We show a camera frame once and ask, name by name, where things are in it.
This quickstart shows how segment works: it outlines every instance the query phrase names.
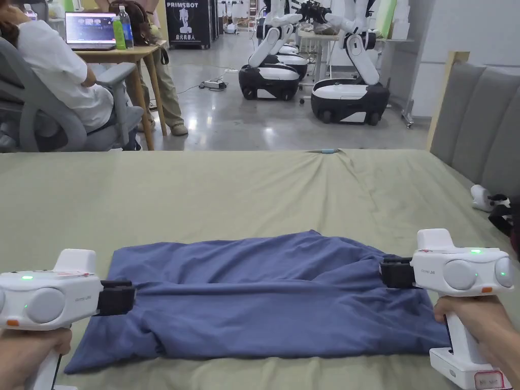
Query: chair armrest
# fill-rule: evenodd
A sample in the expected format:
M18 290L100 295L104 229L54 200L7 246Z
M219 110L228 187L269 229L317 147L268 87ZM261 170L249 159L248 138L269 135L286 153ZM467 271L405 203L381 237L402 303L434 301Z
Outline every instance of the chair armrest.
M135 67L135 64L130 62L118 63L97 77L96 83L103 87L113 87L114 85L123 82L123 80L133 72Z

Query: brown bag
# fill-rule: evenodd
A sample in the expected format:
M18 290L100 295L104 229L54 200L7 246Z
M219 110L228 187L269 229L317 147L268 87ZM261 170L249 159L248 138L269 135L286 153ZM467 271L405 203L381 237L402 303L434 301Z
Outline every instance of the brown bag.
M148 15L142 5L133 0L114 0L110 3L108 11L119 15L120 5L124 5L125 11L130 17L134 45L150 46L150 44L156 44L157 38L153 36L150 30Z

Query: long hair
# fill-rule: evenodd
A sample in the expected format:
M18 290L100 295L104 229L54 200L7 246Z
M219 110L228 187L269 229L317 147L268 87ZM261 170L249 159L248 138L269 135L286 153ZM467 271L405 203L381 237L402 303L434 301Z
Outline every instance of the long hair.
M9 23L0 21L0 32L2 33L2 38L7 42L11 43L14 47L18 44L18 36L20 35L20 30L18 30L18 26Z

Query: laptop screen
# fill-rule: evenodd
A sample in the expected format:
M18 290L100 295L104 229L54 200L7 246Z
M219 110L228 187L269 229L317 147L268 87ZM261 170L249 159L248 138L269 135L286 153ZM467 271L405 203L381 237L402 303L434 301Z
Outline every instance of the laptop screen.
M67 43L114 43L112 21L115 14L67 12Z

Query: white label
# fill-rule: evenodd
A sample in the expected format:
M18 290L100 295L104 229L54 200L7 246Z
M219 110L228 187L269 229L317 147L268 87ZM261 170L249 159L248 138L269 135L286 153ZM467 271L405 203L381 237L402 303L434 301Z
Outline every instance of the white label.
M475 374L477 390L487 390L504 387L504 378L500 371L483 371Z

